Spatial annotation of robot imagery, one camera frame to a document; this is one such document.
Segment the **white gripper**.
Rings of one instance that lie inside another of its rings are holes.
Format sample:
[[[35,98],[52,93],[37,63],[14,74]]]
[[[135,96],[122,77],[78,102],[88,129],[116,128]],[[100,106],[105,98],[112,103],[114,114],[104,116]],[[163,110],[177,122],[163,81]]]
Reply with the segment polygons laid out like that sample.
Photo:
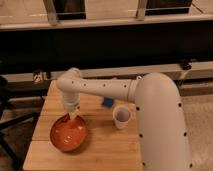
[[[75,111],[80,103],[80,96],[78,93],[63,93],[62,94],[62,102],[64,109],[69,113],[70,120],[74,120],[78,113]]]

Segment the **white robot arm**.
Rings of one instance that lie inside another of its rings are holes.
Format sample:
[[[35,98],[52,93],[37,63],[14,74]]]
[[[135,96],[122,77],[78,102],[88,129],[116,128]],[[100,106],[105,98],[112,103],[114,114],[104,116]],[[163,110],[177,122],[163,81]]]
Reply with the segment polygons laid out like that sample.
[[[81,93],[135,104],[143,171],[193,171],[188,133],[179,90],[163,73],[140,79],[84,79],[71,68],[56,82],[69,112]]]

